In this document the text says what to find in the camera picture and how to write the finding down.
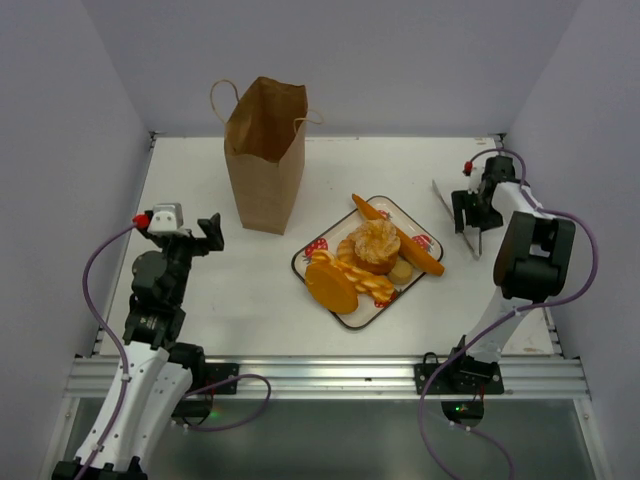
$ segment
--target plate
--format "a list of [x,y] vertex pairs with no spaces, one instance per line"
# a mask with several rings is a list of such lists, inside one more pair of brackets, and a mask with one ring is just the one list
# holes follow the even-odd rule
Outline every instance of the plate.
[[[393,200],[384,196],[371,197],[367,200],[369,204],[375,207],[380,213],[387,217],[396,227],[406,233],[409,237],[417,241],[429,254],[438,261],[442,260],[444,250],[442,244],[436,240],[427,230],[418,225],[409,215],[405,213]],[[338,220],[338,222],[329,227],[325,232],[318,235],[313,241],[302,247],[291,259],[291,268],[298,278],[304,283],[304,274],[307,266],[311,263],[311,254],[313,250],[325,249],[334,255],[338,249],[338,244],[346,238],[351,232],[362,225],[363,219],[358,210],[354,210],[346,217]],[[360,330],[369,325],[373,320],[378,318],[391,305],[396,303],[403,295],[407,293],[415,283],[426,275],[423,271],[416,268],[413,269],[411,281],[405,285],[396,285],[394,296],[389,302],[378,303],[368,295],[358,295],[358,308],[355,312],[348,315],[339,315],[331,313],[336,320],[351,330]]]

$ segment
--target white tabletop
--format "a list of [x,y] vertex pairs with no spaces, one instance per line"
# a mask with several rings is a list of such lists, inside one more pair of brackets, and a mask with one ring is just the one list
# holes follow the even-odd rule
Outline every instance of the white tabletop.
[[[182,203],[185,226],[202,235],[197,218],[222,215],[224,252],[195,258],[183,304],[179,340],[207,355],[447,354],[469,332],[492,293],[492,267],[504,229],[483,237],[472,258],[431,189],[445,196],[465,188],[463,164],[494,146],[490,138],[309,138],[306,167],[284,236],[245,230],[237,215],[222,138],[166,138],[156,143],[139,210]],[[354,209],[351,194],[386,195],[444,246],[441,278],[427,275],[369,326],[349,331],[316,304],[291,270],[291,257]],[[122,335],[131,293],[131,265],[154,245],[132,234],[109,324]],[[533,312],[505,354],[553,353],[546,322]],[[107,338],[101,354],[116,354]]]

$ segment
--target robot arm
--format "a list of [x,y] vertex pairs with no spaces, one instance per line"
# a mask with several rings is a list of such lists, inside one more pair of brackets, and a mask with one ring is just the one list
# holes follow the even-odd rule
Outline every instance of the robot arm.
[[[538,212],[541,205],[530,192],[529,187],[513,182],[498,183],[493,191],[491,206],[509,223],[493,270],[496,290],[469,338],[514,308],[558,295],[564,286],[575,225]],[[481,362],[498,362],[523,318],[518,316],[489,332],[467,353]]]
[[[145,480],[149,455],[171,413],[190,387],[204,383],[202,348],[176,340],[185,317],[181,305],[192,258],[224,248],[220,215],[198,220],[204,238],[194,238],[183,228],[179,204],[156,205],[145,216],[148,226],[138,231],[161,251],[146,252],[133,264],[133,294],[123,335],[129,373],[123,378],[121,360],[75,460],[59,462],[53,480],[76,478],[83,469],[85,480]],[[119,413],[110,426],[114,411]],[[109,436],[98,445],[106,429]]]
[[[464,173],[471,176],[471,168],[465,166]],[[467,338],[477,337],[504,314],[560,293],[575,224],[539,212],[540,204],[529,187],[521,185],[512,159],[505,156],[489,158],[480,182],[472,178],[469,189],[453,192],[451,198],[456,232],[463,232],[465,225],[482,232],[508,222],[493,269],[496,290],[480,321],[462,337],[453,355],[465,346]],[[434,380],[434,390],[428,393],[504,393],[498,362],[522,319],[516,316],[481,337],[442,372],[442,378]],[[417,379],[429,378],[435,369],[428,364],[415,368]],[[424,383],[416,381],[419,392]]]

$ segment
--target brown paper bag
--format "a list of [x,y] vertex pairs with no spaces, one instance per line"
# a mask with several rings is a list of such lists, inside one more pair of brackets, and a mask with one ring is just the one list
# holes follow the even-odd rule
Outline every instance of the brown paper bag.
[[[233,86],[238,101],[227,122],[213,101],[221,82]],[[306,118],[305,86],[258,77],[238,98],[234,83],[223,79],[210,98],[225,126],[224,154],[242,226],[284,234],[304,169],[304,122],[322,123]]]

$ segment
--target gray wall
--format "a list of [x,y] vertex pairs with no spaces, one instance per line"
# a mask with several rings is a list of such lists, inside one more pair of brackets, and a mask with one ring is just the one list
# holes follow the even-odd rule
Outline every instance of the gray wall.
[[[595,230],[601,269],[583,300],[555,312],[580,355],[616,479],[637,478],[640,417],[640,3],[584,0],[507,137],[547,206]],[[565,292],[589,268],[582,236]]]
[[578,3],[84,0],[138,113],[172,135],[220,134],[211,83],[258,75],[308,85],[312,134],[506,131]]
[[[129,222],[147,136],[80,2],[0,5],[2,478],[35,478],[75,352],[84,262]],[[93,273],[98,305],[119,258]]]

